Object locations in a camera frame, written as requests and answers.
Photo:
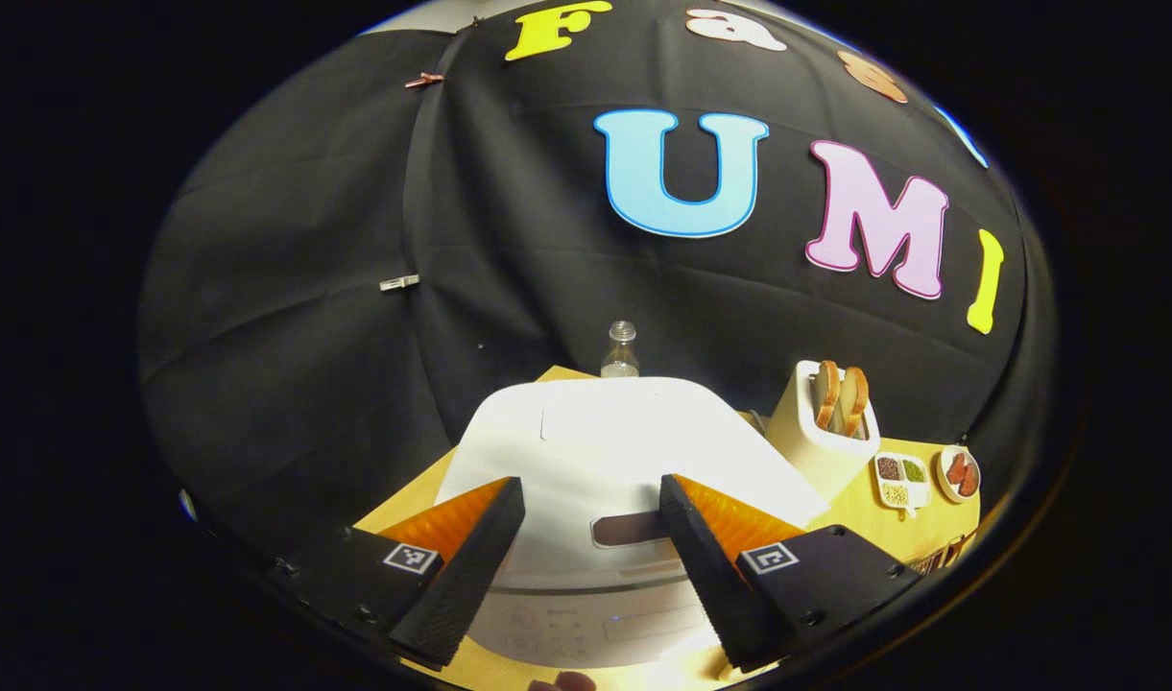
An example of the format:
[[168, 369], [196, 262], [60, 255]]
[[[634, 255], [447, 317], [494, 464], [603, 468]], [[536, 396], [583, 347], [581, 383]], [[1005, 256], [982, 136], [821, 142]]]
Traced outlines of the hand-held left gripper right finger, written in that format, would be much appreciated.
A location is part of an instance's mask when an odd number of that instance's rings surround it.
[[800, 531], [683, 476], [661, 477], [657, 511], [742, 672], [813, 654], [921, 580], [849, 526]]

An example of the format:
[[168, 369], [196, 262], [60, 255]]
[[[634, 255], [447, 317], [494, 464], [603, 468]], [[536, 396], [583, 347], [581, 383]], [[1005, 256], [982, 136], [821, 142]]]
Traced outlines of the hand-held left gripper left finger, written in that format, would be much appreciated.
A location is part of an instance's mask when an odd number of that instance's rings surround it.
[[525, 516], [518, 477], [384, 531], [343, 528], [278, 557], [267, 579], [319, 624], [440, 672], [466, 638]]

